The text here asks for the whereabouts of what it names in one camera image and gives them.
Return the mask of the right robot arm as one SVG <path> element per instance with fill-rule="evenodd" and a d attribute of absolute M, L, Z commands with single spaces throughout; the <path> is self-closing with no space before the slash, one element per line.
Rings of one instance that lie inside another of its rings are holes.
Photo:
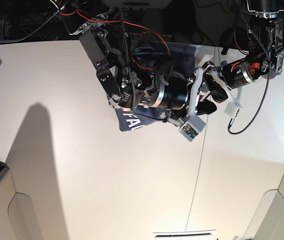
<path fill-rule="evenodd" d="M 125 19 L 122 8 L 102 0 L 59 0 L 57 12 L 80 43 L 114 108 L 119 129 L 128 132 L 155 122 L 177 127 L 192 117 L 210 115 L 217 106 L 193 90 L 194 45 L 168 43 L 156 31 Z M 130 28 L 152 33 L 155 41 L 133 41 Z"/>

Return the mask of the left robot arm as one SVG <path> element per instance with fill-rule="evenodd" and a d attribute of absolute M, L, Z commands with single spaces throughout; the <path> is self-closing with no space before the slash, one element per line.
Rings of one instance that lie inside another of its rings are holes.
<path fill-rule="evenodd" d="M 203 76 L 207 95 L 217 103 L 228 99 L 227 91 L 254 83 L 260 77 L 273 79 L 283 70 L 283 0 L 238 0 L 239 15 L 249 39 L 245 57 L 215 68 L 226 85 L 222 87 L 206 72 Z"/>

